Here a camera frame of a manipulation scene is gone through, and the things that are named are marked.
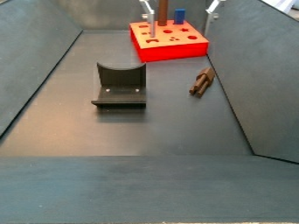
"hole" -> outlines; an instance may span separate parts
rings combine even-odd
[[[171,30],[163,30],[165,33],[173,33],[174,31]]]
[[[195,37],[195,36],[189,36],[189,39],[197,39],[198,37]]]
[[[147,44],[150,44],[151,42],[157,42],[157,43],[158,43],[158,42],[159,42],[159,39],[158,39],[158,38],[154,38],[154,39],[149,39],[149,40],[146,41]]]

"gray floor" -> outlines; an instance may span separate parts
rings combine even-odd
[[[98,110],[97,63],[139,65],[127,31],[86,32],[0,142],[0,156],[251,155],[218,79],[189,90],[207,57],[147,64],[147,108]]]
[[[98,61],[139,63],[127,32],[80,36],[2,139],[0,222],[299,222],[299,166],[251,155],[218,79],[189,95],[207,58],[149,63],[145,111],[90,103]]]

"brown stick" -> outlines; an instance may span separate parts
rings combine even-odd
[[[205,74],[198,80],[197,80],[197,82],[195,82],[195,88],[197,88],[197,90],[198,89],[201,89],[201,87],[202,87],[202,83],[206,81],[206,79],[207,79],[207,75]]]
[[[191,95],[195,95],[195,92],[197,92],[197,89],[195,89],[195,86],[193,86],[191,89],[190,89]]]
[[[206,82],[203,83],[203,86],[202,86],[202,88],[201,88],[199,92],[198,92],[198,96],[199,96],[199,97],[202,97],[202,96],[203,96],[205,91],[206,91],[206,89],[207,89],[209,85],[210,85],[210,83],[206,81]]]
[[[169,0],[159,0],[158,25],[167,25]]]

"red block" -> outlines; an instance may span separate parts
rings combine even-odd
[[[155,38],[151,38],[147,22],[130,24],[130,31],[143,62],[207,55],[210,41],[186,21],[174,24],[174,20],[169,20],[167,26],[158,26],[155,22]]]

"black holder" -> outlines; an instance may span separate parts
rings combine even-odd
[[[97,106],[146,106],[146,64],[115,69],[98,63],[101,90]]]

